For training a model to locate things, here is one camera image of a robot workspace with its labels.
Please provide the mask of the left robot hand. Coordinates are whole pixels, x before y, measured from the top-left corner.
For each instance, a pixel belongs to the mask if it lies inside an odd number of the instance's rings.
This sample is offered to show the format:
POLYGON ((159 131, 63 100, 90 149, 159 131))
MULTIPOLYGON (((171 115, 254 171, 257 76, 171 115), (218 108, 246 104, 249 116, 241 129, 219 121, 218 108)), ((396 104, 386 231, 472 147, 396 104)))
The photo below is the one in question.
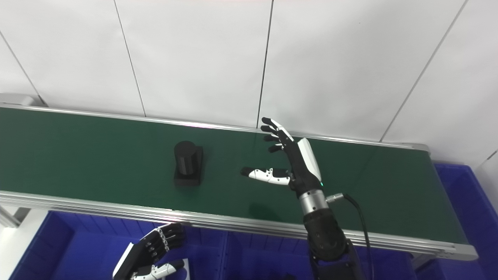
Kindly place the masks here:
POLYGON ((185 241, 184 226, 171 223, 155 227, 137 243, 129 243, 112 273, 114 280, 164 280, 182 269, 187 261, 176 259, 160 264, 172 249, 182 247, 185 241))

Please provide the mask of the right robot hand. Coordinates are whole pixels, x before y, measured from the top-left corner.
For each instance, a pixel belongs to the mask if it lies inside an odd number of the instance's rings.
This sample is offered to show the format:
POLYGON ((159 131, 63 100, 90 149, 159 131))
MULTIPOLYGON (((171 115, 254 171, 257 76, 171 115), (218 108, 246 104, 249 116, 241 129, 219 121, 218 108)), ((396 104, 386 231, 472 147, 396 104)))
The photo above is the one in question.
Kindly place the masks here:
POLYGON ((267 149, 268 152, 272 154, 283 151, 290 169, 243 167, 240 173, 251 179, 289 186, 297 197, 311 190, 322 190, 320 170, 308 139, 295 140, 287 129, 274 119, 262 117, 261 121, 264 125, 260 129, 267 133, 264 140, 274 142, 274 145, 267 149))

